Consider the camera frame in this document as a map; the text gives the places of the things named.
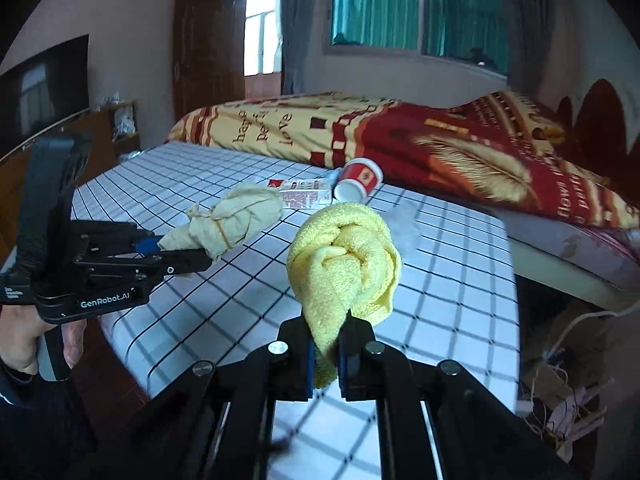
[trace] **red blanket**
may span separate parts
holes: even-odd
[[[512,92],[456,108],[339,93],[195,110],[168,140],[221,146],[327,168],[372,158],[385,181],[453,193],[580,225],[637,228],[639,211],[604,180],[562,158],[570,137],[552,113]]]

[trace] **feather print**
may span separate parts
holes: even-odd
[[[538,201],[529,185],[529,170],[507,153],[455,137],[415,136],[412,141],[427,148],[431,155],[491,200],[519,203],[531,196]]]

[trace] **black handle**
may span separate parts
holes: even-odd
[[[66,381],[71,375],[64,347],[60,325],[38,338],[38,371],[45,381]]]

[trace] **wooden door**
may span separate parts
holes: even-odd
[[[246,0],[175,0],[174,115],[244,99]]]

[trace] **red paper cup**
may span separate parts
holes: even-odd
[[[370,158],[352,158],[342,170],[334,197],[338,202],[362,202],[382,184],[382,170]]]

